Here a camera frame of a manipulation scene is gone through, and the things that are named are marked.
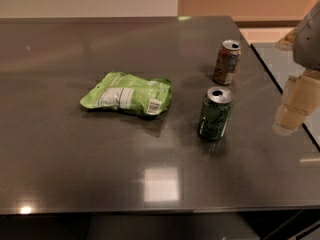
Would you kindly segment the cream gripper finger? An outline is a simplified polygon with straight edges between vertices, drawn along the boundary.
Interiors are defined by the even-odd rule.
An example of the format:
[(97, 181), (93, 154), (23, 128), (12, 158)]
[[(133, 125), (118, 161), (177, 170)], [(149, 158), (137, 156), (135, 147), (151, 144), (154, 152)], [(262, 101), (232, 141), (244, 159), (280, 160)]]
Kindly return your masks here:
[(294, 133), (320, 106), (320, 71), (305, 69), (299, 76), (290, 75), (285, 83), (273, 124), (280, 136)]

